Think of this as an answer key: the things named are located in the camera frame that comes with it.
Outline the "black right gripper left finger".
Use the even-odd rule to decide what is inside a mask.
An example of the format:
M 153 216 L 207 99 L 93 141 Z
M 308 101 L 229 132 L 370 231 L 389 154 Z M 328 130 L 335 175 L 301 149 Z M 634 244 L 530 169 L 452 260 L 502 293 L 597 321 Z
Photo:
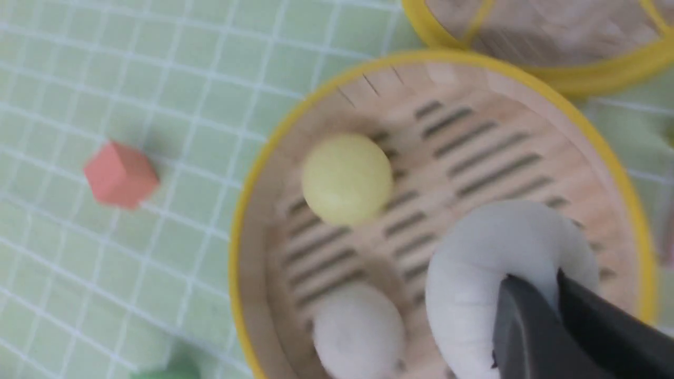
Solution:
M 501 378 L 614 378 L 568 333 L 541 293 L 507 276 L 498 292 L 493 367 Z

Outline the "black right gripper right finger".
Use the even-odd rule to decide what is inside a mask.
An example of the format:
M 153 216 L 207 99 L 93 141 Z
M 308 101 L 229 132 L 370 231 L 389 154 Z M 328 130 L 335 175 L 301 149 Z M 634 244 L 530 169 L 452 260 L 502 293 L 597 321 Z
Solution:
M 672 337 L 559 271 L 563 324 L 582 350 L 614 378 L 672 378 Z

